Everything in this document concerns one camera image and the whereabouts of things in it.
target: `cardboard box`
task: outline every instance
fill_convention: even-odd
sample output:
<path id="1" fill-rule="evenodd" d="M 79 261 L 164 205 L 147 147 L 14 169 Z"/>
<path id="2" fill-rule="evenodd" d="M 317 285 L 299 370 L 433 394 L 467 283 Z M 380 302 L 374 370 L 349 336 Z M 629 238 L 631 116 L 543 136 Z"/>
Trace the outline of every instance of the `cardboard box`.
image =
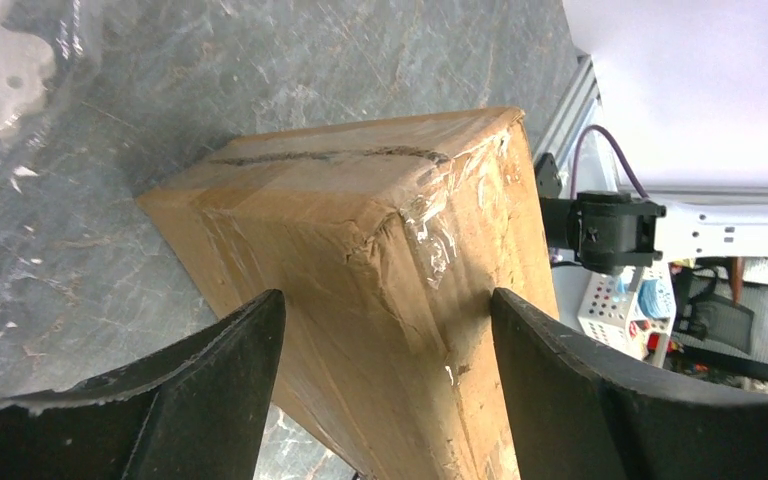
<path id="1" fill-rule="evenodd" d="M 491 292 L 557 316 L 522 115 L 244 137 L 139 199 L 220 317 L 284 292 L 273 399 L 369 478 L 519 478 Z"/>

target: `cable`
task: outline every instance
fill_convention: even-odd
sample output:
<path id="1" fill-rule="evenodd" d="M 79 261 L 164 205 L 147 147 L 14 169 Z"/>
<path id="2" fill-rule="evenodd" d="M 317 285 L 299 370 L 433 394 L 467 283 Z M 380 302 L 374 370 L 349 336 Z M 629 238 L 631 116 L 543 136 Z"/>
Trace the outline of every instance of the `cable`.
<path id="1" fill-rule="evenodd" d="M 572 173 L 570 175 L 570 199 L 575 200 L 575 184 L 576 178 L 578 177 L 578 163 L 581 159 L 581 147 L 584 145 L 584 137 L 586 137 L 587 134 L 592 130 L 596 130 L 597 132 L 601 133 L 602 136 L 605 137 L 605 139 L 608 141 L 608 143 L 611 144 L 611 148 L 613 148 L 614 153 L 617 154 L 617 160 L 619 160 L 620 165 L 622 165 L 623 170 L 625 171 L 626 176 L 628 176 L 628 179 L 631 181 L 631 184 L 634 186 L 634 189 L 637 190 L 637 194 L 642 198 L 649 198 L 649 194 L 646 193 L 646 190 L 643 188 L 640 180 L 637 179 L 637 175 L 635 175 L 634 171 L 631 169 L 631 165 L 628 163 L 628 159 L 625 158 L 625 154 L 623 153 L 622 148 L 620 148 L 620 144 L 617 143 L 617 140 L 613 135 L 611 135 L 611 132 L 605 129 L 605 127 L 594 123 L 585 127 L 584 130 L 581 131 L 581 134 L 578 136 L 578 140 L 575 142 L 575 153 L 572 157 Z"/>

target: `gray marble floor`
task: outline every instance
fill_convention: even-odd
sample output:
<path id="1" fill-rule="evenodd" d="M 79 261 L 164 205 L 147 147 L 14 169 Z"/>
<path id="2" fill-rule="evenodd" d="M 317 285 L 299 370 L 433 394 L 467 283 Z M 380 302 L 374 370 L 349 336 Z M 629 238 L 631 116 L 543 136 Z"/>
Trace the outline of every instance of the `gray marble floor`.
<path id="1" fill-rule="evenodd" d="M 576 65 L 561 0 L 20 0 L 6 24 L 61 58 L 50 107 L 0 140 L 0 396 L 214 321 L 134 198 L 229 139 L 487 105 L 536 139 Z M 270 418 L 259 478 L 350 478 Z"/>

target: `blue object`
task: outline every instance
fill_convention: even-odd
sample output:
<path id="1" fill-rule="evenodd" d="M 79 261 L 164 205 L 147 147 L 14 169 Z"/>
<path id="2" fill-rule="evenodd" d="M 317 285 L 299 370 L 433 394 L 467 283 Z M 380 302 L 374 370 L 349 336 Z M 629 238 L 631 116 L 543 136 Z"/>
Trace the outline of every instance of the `blue object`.
<path id="1" fill-rule="evenodd" d="M 646 318 L 667 318 L 672 315 L 675 298 L 672 289 L 660 279 L 644 280 L 637 294 L 640 311 Z"/>

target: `torn cardboard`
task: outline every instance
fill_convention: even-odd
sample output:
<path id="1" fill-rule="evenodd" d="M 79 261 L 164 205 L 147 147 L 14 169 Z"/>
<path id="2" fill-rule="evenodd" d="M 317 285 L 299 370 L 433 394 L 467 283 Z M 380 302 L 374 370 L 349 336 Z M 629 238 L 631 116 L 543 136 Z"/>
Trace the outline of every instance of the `torn cardboard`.
<path id="1" fill-rule="evenodd" d="M 557 316 L 519 109 L 244 137 L 139 199 L 217 315 L 287 301 L 273 400 L 376 479 L 519 478 L 494 287 Z"/>

